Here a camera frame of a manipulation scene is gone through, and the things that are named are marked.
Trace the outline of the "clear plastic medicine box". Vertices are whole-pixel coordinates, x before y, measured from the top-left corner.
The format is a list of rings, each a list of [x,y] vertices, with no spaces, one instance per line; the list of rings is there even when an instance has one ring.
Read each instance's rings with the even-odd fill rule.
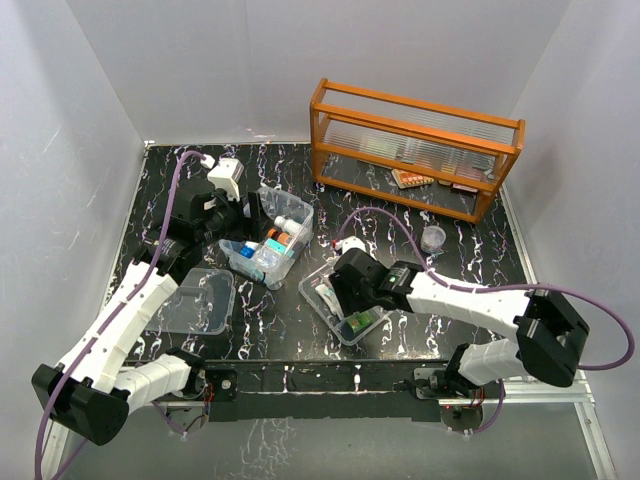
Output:
[[[314,209],[286,191],[261,187],[249,194],[243,214],[249,233],[218,245],[231,270],[277,290],[311,240]]]

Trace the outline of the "brown bottle orange cap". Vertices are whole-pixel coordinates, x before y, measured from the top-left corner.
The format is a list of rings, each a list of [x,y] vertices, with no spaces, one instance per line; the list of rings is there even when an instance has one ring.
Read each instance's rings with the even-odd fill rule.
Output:
[[[271,228],[267,232],[267,239],[269,241],[276,242],[277,244],[283,246],[284,248],[288,247],[293,243],[293,237],[277,228]]]

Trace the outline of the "blue header plastic packet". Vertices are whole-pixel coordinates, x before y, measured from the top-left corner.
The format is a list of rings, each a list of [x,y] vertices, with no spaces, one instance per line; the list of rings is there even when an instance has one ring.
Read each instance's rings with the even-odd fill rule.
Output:
[[[256,249],[252,260],[261,268],[273,268],[284,257],[285,253],[285,245],[273,239],[267,239]]]

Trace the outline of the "white medicine bottle green label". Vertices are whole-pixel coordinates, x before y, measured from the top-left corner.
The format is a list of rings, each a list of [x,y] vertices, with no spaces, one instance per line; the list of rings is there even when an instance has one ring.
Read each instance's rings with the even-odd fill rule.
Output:
[[[283,216],[277,216],[274,219],[274,225],[279,230],[291,236],[297,235],[302,228],[302,225],[300,223],[296,222],[293,219],[286,218]]]

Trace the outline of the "small green box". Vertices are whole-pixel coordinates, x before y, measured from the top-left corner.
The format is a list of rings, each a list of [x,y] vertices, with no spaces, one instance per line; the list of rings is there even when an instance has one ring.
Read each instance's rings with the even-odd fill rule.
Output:
[[[350,316],[347,323],[354,333],[358,333],[375,321],[376,317],[371,312],[360,312]]]

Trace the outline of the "clear compartment organizer tray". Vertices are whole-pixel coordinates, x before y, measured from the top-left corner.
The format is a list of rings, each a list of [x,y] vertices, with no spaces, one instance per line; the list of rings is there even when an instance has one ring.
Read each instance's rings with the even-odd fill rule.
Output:
[[[388,320],[389,314],[375,306],[364,312],[346,316],[329,281],[335,263],[336,259],[331,258],[325,265],[302,279],[298,291],[339,341],[346,346],[353,346]]]

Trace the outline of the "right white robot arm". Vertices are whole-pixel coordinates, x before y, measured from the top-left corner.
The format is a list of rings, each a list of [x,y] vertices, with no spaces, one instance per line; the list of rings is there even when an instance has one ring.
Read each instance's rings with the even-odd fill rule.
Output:
[[[437,314],[498,334],[486,344],[459,345],[445,369],[429,377],[431,389],[460,397],[491,382],[532,376],[548,385],[572,385],[586,340],[587,323],[559,292],[438,280],[419,265],[385,267],[352,248],[337,260],[329,282],[346,316],[372,307]]]

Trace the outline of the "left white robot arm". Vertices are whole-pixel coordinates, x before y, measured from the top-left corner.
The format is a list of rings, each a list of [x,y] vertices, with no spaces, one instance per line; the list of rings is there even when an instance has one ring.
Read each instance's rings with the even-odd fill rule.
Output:
[[[77,344],[31,384],[45,417],[98,445],[134,410],[169,393],[200,396],[207,376],[194,354],[172,351],[129,374],[120,369],[155,312],[219,239],[256,240],[266,216],[257,191],[236,197],[190,180],[171,189],[171,210],[142,239],[117,291]]]

